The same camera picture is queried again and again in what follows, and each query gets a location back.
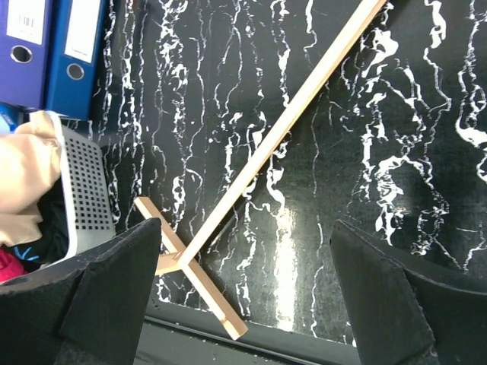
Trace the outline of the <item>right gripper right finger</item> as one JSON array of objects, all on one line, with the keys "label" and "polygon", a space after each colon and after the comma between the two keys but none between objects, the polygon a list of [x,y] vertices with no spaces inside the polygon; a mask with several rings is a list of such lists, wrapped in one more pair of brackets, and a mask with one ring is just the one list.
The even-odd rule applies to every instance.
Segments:
[{"label": "right gripper right finger", "polygon": [[335,222],[330,239],[363,364],[484,364],[486,281]]}]

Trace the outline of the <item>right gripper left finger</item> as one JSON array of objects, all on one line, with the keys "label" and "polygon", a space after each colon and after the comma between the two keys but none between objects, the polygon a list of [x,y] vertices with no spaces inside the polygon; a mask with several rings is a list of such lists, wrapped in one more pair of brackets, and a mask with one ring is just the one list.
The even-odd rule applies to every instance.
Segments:
[{"label": "right gripper left finger", "polygon": [[131,364],[161,244],[156,218],[1,285],[3,364]]}]

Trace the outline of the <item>black t shirt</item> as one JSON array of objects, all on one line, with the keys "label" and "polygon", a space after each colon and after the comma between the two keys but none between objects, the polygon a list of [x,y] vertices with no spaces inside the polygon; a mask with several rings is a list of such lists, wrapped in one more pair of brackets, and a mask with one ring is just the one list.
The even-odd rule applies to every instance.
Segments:
[{"label": "black t shirt", "polygon": [[6,247],[8,252],[20,260],[27,272],[63,259],[68,251],[68,227],[60,179],[38,201],[37,207],[42,217],[38,223],[42,236],[29,243]]}]

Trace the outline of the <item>red t shirt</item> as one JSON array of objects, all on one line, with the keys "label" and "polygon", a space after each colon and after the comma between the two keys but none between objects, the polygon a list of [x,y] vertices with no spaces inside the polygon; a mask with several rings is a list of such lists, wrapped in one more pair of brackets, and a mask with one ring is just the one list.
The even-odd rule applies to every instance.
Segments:
[{"label": "red t shirt", "polygon": [[21,260],[5,246],[1,246],[0,262],[0,282],[2,284],[27,273]]}]

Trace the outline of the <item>beige top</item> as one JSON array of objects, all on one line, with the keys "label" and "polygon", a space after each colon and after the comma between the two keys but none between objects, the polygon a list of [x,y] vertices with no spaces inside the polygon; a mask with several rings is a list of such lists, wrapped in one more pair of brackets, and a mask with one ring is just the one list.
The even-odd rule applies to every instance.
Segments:
[{"label": "beige top", "polygon": [[16,246],[41,238],[37,206],[60,178],[61,148],[45,111],[15,132],[1,135],[1,244]]}]

